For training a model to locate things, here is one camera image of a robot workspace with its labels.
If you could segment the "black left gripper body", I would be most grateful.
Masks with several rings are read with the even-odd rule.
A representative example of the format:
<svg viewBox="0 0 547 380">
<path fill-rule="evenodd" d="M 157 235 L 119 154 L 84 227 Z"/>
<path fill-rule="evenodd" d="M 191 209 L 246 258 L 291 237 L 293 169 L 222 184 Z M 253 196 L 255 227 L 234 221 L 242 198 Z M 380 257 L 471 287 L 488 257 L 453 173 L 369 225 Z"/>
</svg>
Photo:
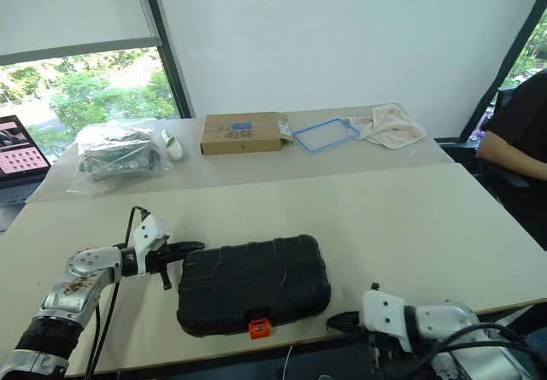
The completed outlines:
<svg viewBox="0 0 547 380">
<path fill-rule="evenodd" d="M 151 250 L 145 256 L 145 272 L 150 275 L 159 274 L 164 290 L 172 288 L 168 277 L 167 267 L 179 260 L 179 245 L 177 243 L 164 244 L 157 250 Z"/>
</svg>

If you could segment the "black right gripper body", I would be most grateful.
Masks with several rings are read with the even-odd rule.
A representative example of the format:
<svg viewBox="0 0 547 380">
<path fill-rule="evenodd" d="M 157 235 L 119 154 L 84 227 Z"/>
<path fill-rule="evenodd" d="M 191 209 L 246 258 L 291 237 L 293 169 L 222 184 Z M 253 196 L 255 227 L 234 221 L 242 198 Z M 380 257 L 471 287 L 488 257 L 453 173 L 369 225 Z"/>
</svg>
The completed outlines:
<svg viewBox="0 0 547 380">
<path fill-rule="evenodd" d="M 401 379 L 409 368 L 411 355 L 402 350 L 398 339 L 359 327 L 356 340 L 363 379 Z"/>
</svg>

